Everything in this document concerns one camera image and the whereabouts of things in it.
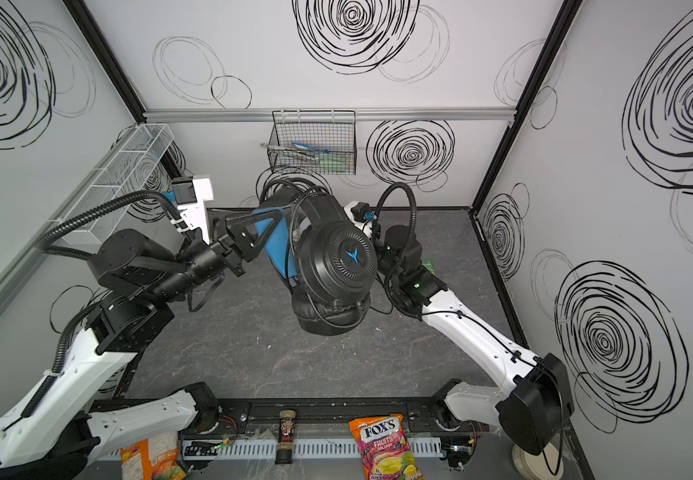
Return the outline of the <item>black headphones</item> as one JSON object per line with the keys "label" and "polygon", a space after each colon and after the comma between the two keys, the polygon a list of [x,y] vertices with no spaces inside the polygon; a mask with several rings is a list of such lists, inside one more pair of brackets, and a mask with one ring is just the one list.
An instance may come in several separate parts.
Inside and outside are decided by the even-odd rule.
{"label": "black headphones", "polygon": [[290,293],[298,324],[320,336],[346,334],[371,307],[378,273],[372,241],[348,218],[328,187],[302,177],[268,181],[254,212],[278,208],[264,252]]}

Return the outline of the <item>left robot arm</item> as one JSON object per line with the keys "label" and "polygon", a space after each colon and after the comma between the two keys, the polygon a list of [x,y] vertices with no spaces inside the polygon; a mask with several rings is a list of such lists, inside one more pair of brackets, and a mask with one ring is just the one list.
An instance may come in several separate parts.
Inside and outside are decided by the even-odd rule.
{"label": "left robot arm", "polygon": [[138,200],[134,192],[106,202],[36,242],[42,253],[86,262],[106,294],[66,324],[42,381],[0,416],[0,479],[72,479],[118,448],[162,433],[208,431],[220,421],[220,404],[204,383],[121,410],[88,412],[86,406],[172,321],[174,302],[202,284],[220,285],[226,271],[242,275],[284,220],[284,210],[228,218],[226,234],[206,243],[167,203],[166,213],[184,235],[179,252],[134,229],[112,234],[96,252],[60,246],[64,236]]}

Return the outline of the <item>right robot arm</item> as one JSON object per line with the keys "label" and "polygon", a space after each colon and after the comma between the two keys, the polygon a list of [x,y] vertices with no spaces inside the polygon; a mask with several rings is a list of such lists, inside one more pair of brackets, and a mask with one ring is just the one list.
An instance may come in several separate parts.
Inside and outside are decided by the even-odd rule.
{"label": "right robot arm", "polygon": [[[380,232],[386,201],[397,190],[406,194],[410,217],[400,238]],[[457,423],[494,425],[524,452],[544,459],[548,472],[561,475],[563,430],[574,413],[568,369],[554,354],[538,356],[506,338],[468,308],[412,252],[418,217],[414,191],[391,184],[375,209],[372,238],[379,256],[384,292],[398,312],[419,320],[450,339],[490,378],[491,387],[459,382],[443,394],[443,406]]]}

